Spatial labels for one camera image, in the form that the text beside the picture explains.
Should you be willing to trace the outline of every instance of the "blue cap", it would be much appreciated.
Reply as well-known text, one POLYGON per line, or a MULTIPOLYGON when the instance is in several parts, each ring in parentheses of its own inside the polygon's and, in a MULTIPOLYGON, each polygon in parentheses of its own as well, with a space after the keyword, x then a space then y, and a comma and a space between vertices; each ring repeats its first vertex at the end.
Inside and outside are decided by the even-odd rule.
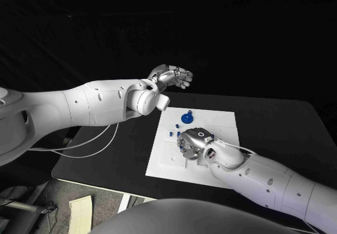
POLYGON ((183 121, 183 123, 192 123, 193 122, 192 111, 189 111, 188 114, 183 114, 182 121, 183 121))

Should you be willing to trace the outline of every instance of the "blue piece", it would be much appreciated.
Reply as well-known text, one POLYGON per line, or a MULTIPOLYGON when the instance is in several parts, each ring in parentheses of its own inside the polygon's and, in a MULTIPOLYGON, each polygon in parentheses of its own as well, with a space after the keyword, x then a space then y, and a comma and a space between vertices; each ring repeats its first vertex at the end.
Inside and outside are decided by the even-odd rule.
POLYGON ((183 121, 183 123, 192 123, 193 122, 192 111, 189 111, 188 114, 183 114, 182 121, 183 121))

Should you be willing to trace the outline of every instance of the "gray carpet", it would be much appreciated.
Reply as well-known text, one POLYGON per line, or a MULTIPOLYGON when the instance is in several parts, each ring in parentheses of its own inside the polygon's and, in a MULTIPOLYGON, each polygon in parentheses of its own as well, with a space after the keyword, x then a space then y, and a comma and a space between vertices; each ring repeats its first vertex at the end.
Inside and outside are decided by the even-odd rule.
MULTIPOLYGON (((71 209, 69 201, 77 200, 85 196, 92 197, 92 228, 110 217, 117 214, 120 203, 123 199, 123 194, 91 188, 88 186, 74 184, 69 182, 52 179, 48 183, 46 189, 41 194, 36 204, 44 205, 48 201, 54 201, 58 206, 56 212, 49 213, 51 226, 55 224, 55 214, 58 222, 52 231, 52 234, 68 234, 69 230, 69 219, 71 219, 71 209)), ((130 205, 133 205, 137 197, 131 197, 130 205)), ((143 203, 144 199, 139 197, 136 205, 143 203)), ((31 234, 48 234, 48 216, 42 215, 31 234)))

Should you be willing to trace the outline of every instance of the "metal robot hand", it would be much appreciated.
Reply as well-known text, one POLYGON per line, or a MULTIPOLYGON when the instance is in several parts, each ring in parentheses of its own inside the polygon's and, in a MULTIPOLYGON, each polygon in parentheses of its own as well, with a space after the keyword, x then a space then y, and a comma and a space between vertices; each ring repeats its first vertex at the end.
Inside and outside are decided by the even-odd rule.
POLYGON ((157 84, 160 92, 163 92, 172 85, 186 89, 190 86, 192 77, 193 73, 186 69, 163 64, 153 69, 147 79, 157 84))
POLYGON ((196 160, 206 145, 215 141, 212 134, 203 128, 186 130, 177 137, 177 147, 188 160, 196 160))

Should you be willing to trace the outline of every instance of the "small part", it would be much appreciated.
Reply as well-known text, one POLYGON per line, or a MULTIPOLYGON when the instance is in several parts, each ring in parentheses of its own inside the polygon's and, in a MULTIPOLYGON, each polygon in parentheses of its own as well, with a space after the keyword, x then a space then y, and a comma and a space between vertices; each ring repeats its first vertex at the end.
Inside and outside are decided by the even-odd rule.
POLYGON ((183 114, 182 121, 183 121, 183 123, 192 123, 193 122, 192 110, 189 110, 188 114, 183 114))

